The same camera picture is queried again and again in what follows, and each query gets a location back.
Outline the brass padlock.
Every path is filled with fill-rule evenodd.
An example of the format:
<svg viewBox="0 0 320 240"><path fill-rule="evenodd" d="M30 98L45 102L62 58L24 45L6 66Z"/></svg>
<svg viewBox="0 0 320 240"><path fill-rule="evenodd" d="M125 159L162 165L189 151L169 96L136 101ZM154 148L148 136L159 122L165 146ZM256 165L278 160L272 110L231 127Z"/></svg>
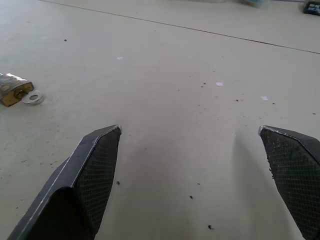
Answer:
<svg viewBox="0 0 320 240"><path fill-rule="evenodd" d="M11 73L0 73L0 103L4 106L15 105L33 90L34 85L31 81Z"/></svg>

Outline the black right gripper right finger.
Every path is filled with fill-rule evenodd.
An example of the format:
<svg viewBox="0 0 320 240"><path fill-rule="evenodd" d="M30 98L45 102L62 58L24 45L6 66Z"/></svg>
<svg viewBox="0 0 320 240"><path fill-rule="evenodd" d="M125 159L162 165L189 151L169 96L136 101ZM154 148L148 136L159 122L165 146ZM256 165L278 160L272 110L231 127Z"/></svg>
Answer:
<svg viewBox="0 0 320 240"><path fill-rule="evenodd" d="M269 170L305 240L320 240L320 141L292 130L262 125Z"/></svg>

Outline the black box with blue label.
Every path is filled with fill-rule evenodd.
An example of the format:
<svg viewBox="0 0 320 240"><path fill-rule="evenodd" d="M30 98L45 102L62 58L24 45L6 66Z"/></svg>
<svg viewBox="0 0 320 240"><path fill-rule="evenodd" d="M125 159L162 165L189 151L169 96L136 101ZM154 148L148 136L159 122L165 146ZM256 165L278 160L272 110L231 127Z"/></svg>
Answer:
<svg viewBox="0 0 320 240"><path fill-rule="evenodd" d="M320 0L305 0L302 12L304 14L320 16Z"/></svg>

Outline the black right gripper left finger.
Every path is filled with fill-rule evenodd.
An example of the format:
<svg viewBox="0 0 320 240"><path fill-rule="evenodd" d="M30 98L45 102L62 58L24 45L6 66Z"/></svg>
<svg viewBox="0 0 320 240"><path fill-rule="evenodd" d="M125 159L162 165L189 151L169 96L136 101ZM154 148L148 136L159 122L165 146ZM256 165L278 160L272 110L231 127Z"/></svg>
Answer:
<svg viewBox="0 0 320 240"><path fill-rule="evenodd" d="M117 124L85 135L7 240L94 240L112 190L121 134Z"/></svg>

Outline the blurred teal object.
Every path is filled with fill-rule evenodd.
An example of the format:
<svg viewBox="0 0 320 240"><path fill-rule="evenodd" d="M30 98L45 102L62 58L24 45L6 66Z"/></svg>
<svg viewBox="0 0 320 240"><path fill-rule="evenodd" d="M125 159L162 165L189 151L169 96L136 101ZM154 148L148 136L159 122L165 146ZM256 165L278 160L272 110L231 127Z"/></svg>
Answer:
<svg viewBox="0 0 320 240"><path fill-rule="evenodd" d="M237 0L239 3L253 8L263 8L269 4L270 0Z"/></svg>

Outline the silver key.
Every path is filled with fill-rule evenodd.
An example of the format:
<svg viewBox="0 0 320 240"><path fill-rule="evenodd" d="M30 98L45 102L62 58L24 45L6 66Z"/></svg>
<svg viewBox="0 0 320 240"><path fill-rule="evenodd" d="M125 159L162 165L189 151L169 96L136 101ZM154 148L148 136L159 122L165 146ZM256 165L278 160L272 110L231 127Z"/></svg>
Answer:
<svg viewBox="0 0 320 240"><path fill-rule="evenodd" d="M43 102L45 99L42 92L38 90L30 91L27 95L25 95L21 101L26 105L38 105Z"/></svg>

